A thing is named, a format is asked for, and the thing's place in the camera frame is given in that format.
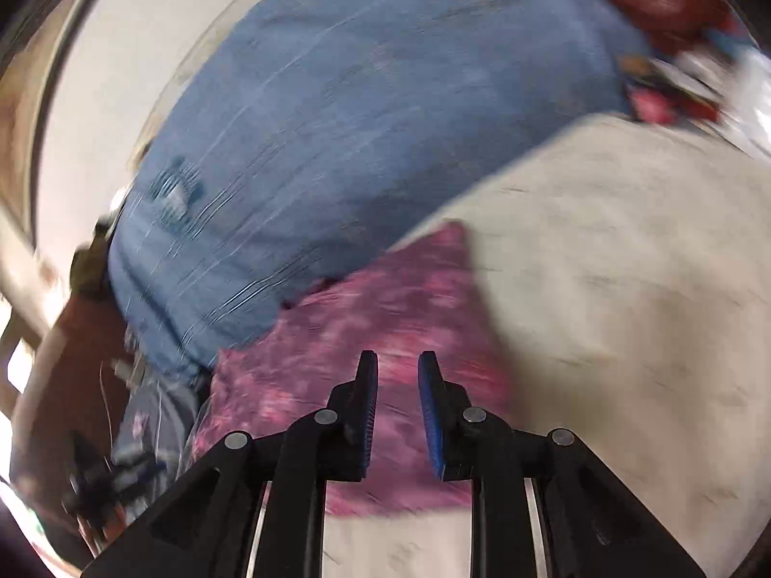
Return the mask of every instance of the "blue gripper pad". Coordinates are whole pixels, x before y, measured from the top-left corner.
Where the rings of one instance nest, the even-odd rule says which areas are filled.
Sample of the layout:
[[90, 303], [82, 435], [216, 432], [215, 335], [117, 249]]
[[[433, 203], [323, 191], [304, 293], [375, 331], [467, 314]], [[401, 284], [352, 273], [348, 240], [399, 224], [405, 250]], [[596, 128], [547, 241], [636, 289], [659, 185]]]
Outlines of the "blue gripper pad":
[[439, 373], [437, 357], [433, 352], [423, 352], [418, 361], [418, 390], [420, 408], [423, 411], [425, 440], [429, 447], [429, 459], [439, 479], [444, 476], [442, 422], [435, 398], [444, 392], [444, 380]]
[[371, 350], [361, 352], [351, 399], [355, 402], [354, 423], [349, 428], [358, 434], [354, 445], [362, 447], [361, 466], [366, 471], [372, 457], [372, 433], [375, 431], [375, 406], [378, 399], [378, 357]]

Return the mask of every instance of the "metal pin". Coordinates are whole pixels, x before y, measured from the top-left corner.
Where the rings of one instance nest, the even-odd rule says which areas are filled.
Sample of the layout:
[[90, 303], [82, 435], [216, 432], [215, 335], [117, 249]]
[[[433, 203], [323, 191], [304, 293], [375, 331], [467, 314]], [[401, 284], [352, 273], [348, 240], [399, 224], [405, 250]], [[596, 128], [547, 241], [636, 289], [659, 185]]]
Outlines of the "metal pin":
[[329, 424], [334, 424], [337, 421], [337, 413], [331, 408], [323, 408], [313, 416], [313, 419], [316, 420], [317, 424], [329, 426]]
[[464, 419], [471, 424], [476, 424], [480, 421], [485, 421], [485, 419], [487, 419], [487, 413], [483, 408], [479, 408], [478, 406], [469, 406], [464, 411]]
[[551, 433], [551, 440], [558, 446], [572, 446], [576, 440], [576, 435], [564, 428], [558, 428]]
[[225, 437], [225, 447], [231, 450], [240, 450], [249, 442], [249, 437], [244, 432], [231, 432]]

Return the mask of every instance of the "cable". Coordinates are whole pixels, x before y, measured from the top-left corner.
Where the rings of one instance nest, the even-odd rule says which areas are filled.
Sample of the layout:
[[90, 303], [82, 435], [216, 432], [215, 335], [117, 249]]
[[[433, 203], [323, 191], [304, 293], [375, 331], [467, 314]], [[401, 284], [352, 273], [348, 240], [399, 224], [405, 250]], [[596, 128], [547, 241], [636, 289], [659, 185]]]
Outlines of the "cable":
[[104, 410], [107, 413], [107, 428], [109, 428], [109, 451], [113, 452], [113, 422], [109, 418], [109, 404], [107, 404], [107, 393], [104, 391], [104, 381], [102, 380], [102, 370], [104, 369], [104, 361], [99, 363], [99, 390], [102, 392], [102, 402], [104, 402]]

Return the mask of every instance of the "pink tie-dye fabric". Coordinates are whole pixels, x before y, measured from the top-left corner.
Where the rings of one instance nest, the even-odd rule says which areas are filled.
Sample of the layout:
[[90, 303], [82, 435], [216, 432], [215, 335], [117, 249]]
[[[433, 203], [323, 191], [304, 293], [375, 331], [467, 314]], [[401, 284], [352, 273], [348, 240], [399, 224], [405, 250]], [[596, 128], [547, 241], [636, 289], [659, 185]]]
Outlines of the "pink tie-dye fabric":
[[469, 506], [468, 484], [434, 477], [417, 387], [418, 356], [434, 350], [446, 380], [462, 384], [475, 405], [505, 415], [510, 399], [458, 222], [308, 295], [249, 347], [221, 351], [194, 456], [233, 430], [281, 432], [323, 407], [332, 387], [353, 378], [362, 350], [374, 350], [379, 365], [372, 462], [364, 482], [328, 486], [327, 512]]

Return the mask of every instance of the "white wall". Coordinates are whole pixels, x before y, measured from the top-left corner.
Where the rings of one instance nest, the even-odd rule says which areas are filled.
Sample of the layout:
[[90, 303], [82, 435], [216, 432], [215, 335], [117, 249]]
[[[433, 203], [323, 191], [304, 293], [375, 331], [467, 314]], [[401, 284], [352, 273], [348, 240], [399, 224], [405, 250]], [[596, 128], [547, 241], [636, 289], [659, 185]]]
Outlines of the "white wall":
[[66, 277], [177, 67], [233, 0], [98, 0], [61, 72], [41, 146], [38, 246]]

